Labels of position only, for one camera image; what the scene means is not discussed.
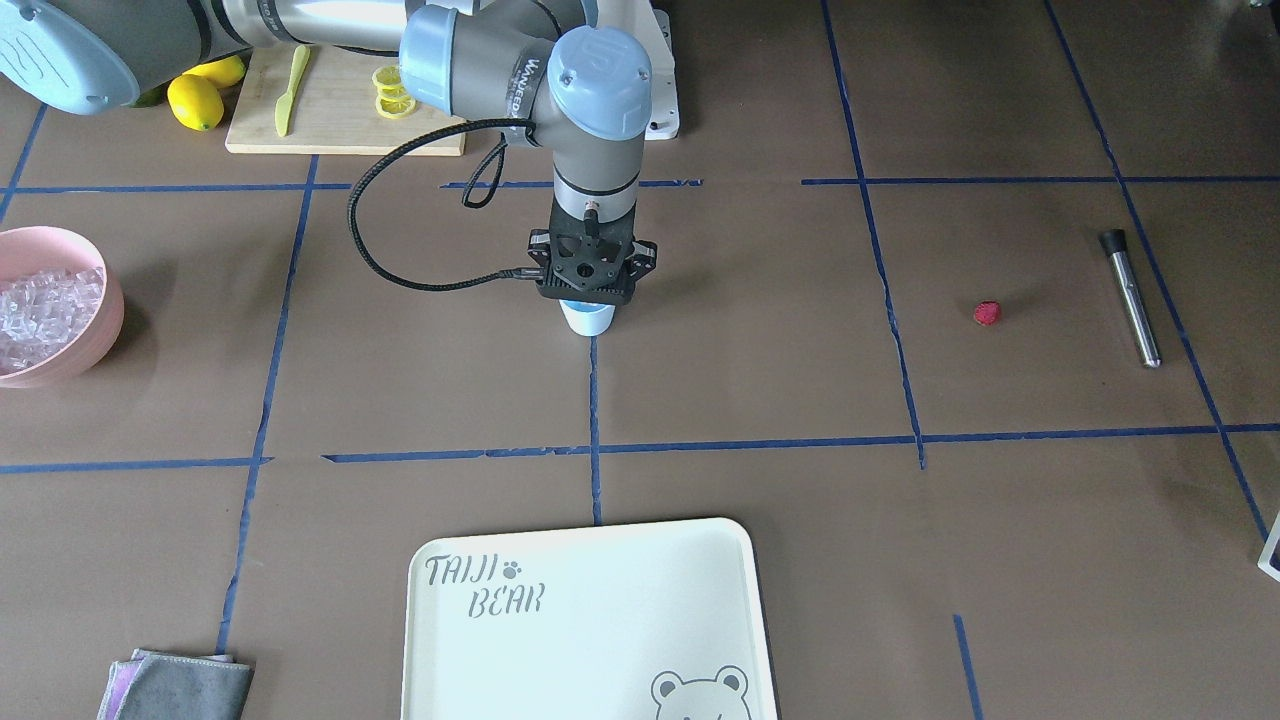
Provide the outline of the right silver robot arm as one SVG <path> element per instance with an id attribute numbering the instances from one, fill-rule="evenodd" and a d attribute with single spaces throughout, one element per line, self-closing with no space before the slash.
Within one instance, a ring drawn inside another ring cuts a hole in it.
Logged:
<path id="1" fill-rule="evenodd" d="M 657 265 L 635 237 L 639 176 L 657 73 L 627 32 L 602 26 L 594 1 L 493 1 L 463 13 L 431 1 L 5 1 L 3 73 L 63 111 L 93 115 L 204 61 L 283 44 L 394 53 L 412 99 L 457 123 L 380 159 L 351 190 L 347 223 L 365 263 L 411 290 L 369 252 L 357 223 L 364 191 L 424 145 L 498 129 L 506 150 L 550 151 L 549 225 L 534 229 L 530 268 L 489 281 L 532 281 L 545 299 L 622 306 Z"/>

